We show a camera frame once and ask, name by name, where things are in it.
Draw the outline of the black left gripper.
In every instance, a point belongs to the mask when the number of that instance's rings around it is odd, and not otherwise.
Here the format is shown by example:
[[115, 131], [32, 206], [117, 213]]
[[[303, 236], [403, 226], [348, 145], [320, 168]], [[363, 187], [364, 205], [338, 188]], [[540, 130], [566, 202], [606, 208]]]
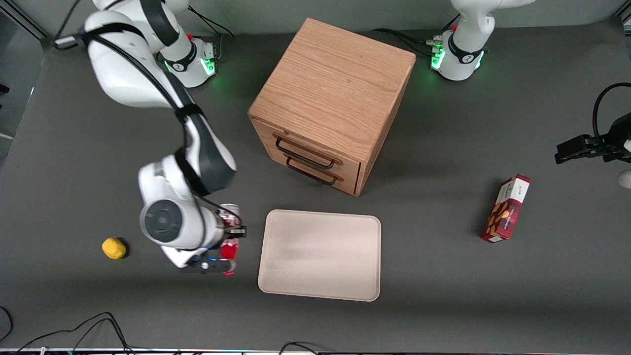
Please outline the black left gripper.
[[588, 134], [581, 134], [557, 145], [555, 153], [555, 163], [557, 165], [575, 159], [592, 159], [602, 157], [604, 162], [620, 160], [625, 163], [631, 162], [630, 137], [631, 137], [631, 114], [622, 115], [616, 119], [608, 133], [602, 135], [598, 130], [597, 114], [593, 115], [592, 128], [596, 140], [594, 149], [593, 137]]

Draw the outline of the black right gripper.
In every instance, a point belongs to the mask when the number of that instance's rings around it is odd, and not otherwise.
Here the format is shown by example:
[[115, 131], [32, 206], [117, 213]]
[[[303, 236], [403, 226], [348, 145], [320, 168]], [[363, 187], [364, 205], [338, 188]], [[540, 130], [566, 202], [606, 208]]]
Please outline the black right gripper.
[[218, 228], [219, 241], [246, 238], [246, 234], [245, 225], [224, 225]]

